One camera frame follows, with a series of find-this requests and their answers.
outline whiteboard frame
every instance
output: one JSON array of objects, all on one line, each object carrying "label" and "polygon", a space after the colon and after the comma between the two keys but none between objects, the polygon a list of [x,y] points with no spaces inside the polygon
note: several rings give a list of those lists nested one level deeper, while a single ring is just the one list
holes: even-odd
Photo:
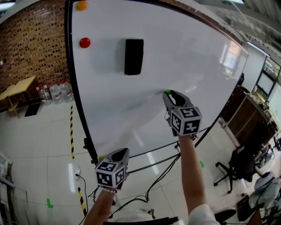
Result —
[{"label": "whiteboard frame", "polygon": [[[87,122],[86,122],[85,114],[84,114],[84,111],[83,111],[83,107],[82,107],[82,103],[81,103],[81,99],[80,99],[80,95],[79,95],[77,79],[76,79],[75,66],[74,66],[74,58],[73,58],[73,47],[72,47],[72,9],[73,9],[73,3],[77,2],[77,1],[79,1],[79,0],[66,0],[65,1],[65,51],[66,51],[66,58],[67,58],[67,63],[68,63],[69,77],[70,77],[70,81],[71,81],[71,85],[72,85],[72,90],[73,90],[73,93],[74,93],[74,99],[75,99],[75,102],[76,102],[77,110],[78,110],[78,113],[79,113],[79,116],[80,116],[80,119],[81,119],[81,123],[82,123],[83,129],[84,129],[85,135],[86,135],[86,138],[84,139],[84,144],[86,146],[86,149],[88,150],[88,153],[89,153],[90,157],[92,158],[92,163],[97,164],[97,162],[98,162],[98,160],[97,160],[97,152],[96,152],[96,149],[94,147],[94,144],[93,144],[93,141],[92,141],[89,129],[88,129],[88,125],[87,125]],[[196,19],[196,20],[198,20],[198,21],[200,21],[200,22],[202,22],[202,23],[212,27],[216,31],[220,32],[221,34],[223,34],[224,36],[229,38],[231,41],[234,41],[242,49],[244,49],[241,46],[240,43],[235,41],[232,37],[230,37],[229,35],[224,33],[222,30],[220,30],[217,27],[215,27],[214,25],[208,23],[207,21],[205,21],[203,18],[199,17],[198,15],[193,14],[193,13],[191,13],[191,12],[185,10],[185,9],[182,9],[182,8],[180,8],[178,6],[169,4],[167,2],[162,2],[160,0],[126,0],[126,1],[136,1],[136,2],[146,3],[146,4],[153,4],[153,5],[156,5],[156,6],[159,6],[159,7],[164,7],[164,8],[167,8],[167,9],[170,9],[170,10],[182,13],[182,14],[184,14],[186,16],[192,17],[192,18],[194,18],[194,19]],[[204,134],[195,143],[195,147],[197,147],[200,144],[200,142],[204,139],[204,137],[209,133],[209,131],[215,125],[215,123],[217,122],[217,120],[219,119],[219,117],[221,115],[221,112],[219,113],[217,118],[214,120],[212,125],[210,127],[206,128],[206,131],[204,132]],[[149,150],[147,152],[143,152],[143,153],[140,153],[138,155],[134,155],[132,157],[140,156],[140,155],[146,154],[148,152],[152,152],[152,151],[164,148],[166,146],[169,146],[169,145],[172,145],[172,144],[176,144],[177,142],[178,141],[172,142],[172,143],[170,143],[168,145],[164,145],[164,146],[161,146],[161,147],[156,148],[156,149],[151,149],[151,150]],[[171,157],[167,158],[165,160],[162,160],[160,162],[157,162],[155,164],[149,165],[147,167],[152,167],[152,166],[157,165],[159,163],[165,162],[165,161],[167,161],[169,159],[171,159]],[[139,171],[141,169],[145,169],[147,167],[140,168],[140,169],[138,169],[136,171],[133,171],[133,172],[137,172],[137,171]]]}]

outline ceiling light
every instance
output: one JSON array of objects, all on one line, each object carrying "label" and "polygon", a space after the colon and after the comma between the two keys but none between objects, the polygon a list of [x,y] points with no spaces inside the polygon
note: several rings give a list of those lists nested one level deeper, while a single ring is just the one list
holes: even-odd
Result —
[{"label": "ceiling light", "polygon": [[0,2],[0,11],[4,11],[11,8],[15,3],[16,3],[15,0]]},{"label": "ceiling light", "polygon": [[262,50],[261,48],[257,47],[256,45],[254,45],[253,43],[248,41],[248,44],[253,46],[255,49],[259,50],[260,52],[264,53],[266,56],[270,57],[270,55],[268,55],[264,50]]},{"label": "ceiling light", "polygon": [[226,1],[244,4],[244,0],[226,0]]}]

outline bracelet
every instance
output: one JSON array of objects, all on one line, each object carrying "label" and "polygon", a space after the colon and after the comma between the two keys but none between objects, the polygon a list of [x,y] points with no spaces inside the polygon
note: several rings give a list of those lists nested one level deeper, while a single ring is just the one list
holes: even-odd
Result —
[{"label": "bracelet", "polygon": [[110,192],[110,193],[117,193],[117,191],[116,190],[112,190],[112,189],[109,189],[109,188],[106,188],[106,187],[101,187],[101,190],[102,191],[105,191],[105,192]]}]

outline brick wall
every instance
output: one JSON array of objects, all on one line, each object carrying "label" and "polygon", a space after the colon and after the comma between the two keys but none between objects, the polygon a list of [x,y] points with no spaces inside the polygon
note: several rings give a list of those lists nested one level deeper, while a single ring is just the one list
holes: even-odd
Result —
[{"label": "brick wall", "polygon": [[[31,76],[48,86],[69,80],[64,7],[64,0],[41,0],[0,24],[0,61],[5,62],[0,65],[0,93]],[[31,98],[38,97],[36,84],[28,90]]]}]

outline ceiling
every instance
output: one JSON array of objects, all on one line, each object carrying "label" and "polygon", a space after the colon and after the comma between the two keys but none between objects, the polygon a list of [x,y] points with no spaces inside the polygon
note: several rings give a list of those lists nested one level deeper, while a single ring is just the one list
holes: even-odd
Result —
[{"label": "ceiling", "polygon": [[246,40],[270,49],[281,60],[280,0],[245,0],[244,4],[225,0],[195,1],[214,12]]}]

